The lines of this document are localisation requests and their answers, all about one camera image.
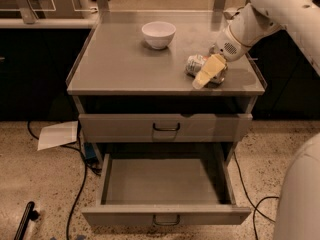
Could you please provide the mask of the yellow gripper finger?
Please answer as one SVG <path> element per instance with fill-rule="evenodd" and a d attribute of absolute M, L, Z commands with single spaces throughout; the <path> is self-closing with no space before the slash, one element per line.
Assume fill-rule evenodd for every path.
<path fill-rule="evenodd" d="M 192 86 L 199 90 L 215 79 L 217 84 L 224 80 L 223 71 L 227 65 L 226 59 L 220 54 L 211 55 L 197 73 Z"/>

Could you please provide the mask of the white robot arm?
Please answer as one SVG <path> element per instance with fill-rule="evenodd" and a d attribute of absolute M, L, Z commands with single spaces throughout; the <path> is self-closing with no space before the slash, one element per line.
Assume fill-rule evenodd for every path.
<path fill-rule="evenodd" d="M 221 31 L 196 72 L 204 87 L 229 61 L 262 38 L 286 30 L 309 63 L 320 70 L 320 8 L 312 0 L 249 0 Z M 306 141 L 288 166 L 278 201 L 273 240 L 320 240 L 320 134 Z"/>

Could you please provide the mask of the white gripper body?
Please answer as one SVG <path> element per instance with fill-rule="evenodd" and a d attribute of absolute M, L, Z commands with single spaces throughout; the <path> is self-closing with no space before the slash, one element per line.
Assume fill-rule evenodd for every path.
<path fill-rule="evenodd" d="M 249 48 L 240 43 L 231 33 L 230 28 L 224 28 L 213 44 L 213 53 L 222 55 L 227 61 L 240 59 Z"/>

